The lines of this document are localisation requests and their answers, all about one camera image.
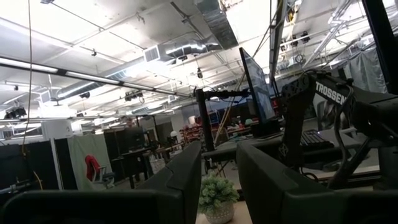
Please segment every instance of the white pot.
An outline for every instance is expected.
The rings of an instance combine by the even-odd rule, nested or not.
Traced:
[[[211,224],[224,224],[234,217],[234,204],[232,202],[223,202],[221,207],[214,213],[206,213],[205,216]]]

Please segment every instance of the keyboard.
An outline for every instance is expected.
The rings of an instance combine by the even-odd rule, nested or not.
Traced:
[[[335,145],[323,139],[316,131],[307,131],[301,134],[300,145],[303,151],[316,151],[320,149],[330,149]]]

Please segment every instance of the red object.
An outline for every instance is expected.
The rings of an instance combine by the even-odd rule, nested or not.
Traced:
[[[99,174],[100,165],[98,164],[98,162],[95,159],[95,157],[91,156],[91,155],[86,156],[85,162],[86,162],[86,165],[87,165],[86,177],[87,177],[87,179],[92,181],[93,177],[94,177],[94,174],[95,173]]]

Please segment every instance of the green plant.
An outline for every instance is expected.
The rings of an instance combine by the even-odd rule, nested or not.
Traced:
[[[239,198],[233,183],[214,174],[201,181],[199,212],[214,213],[223,202],[236,202]]]

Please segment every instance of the robotic arm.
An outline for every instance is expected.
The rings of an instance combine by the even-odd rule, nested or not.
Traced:
[[[371,93],[325,72],[308,70],[296,81],[282,89],[282,106],[286,120],[283,144],[280,147],[282,161],[288,166],[303,164],[300,138],[304,112],[312,103],[315,93],[337,105],[335,133],[343,155],[345,147],[339,138],[340,114],[345,113],[352,125],[370,139],[387,144],[398,140],[398,96],[386,93]]]

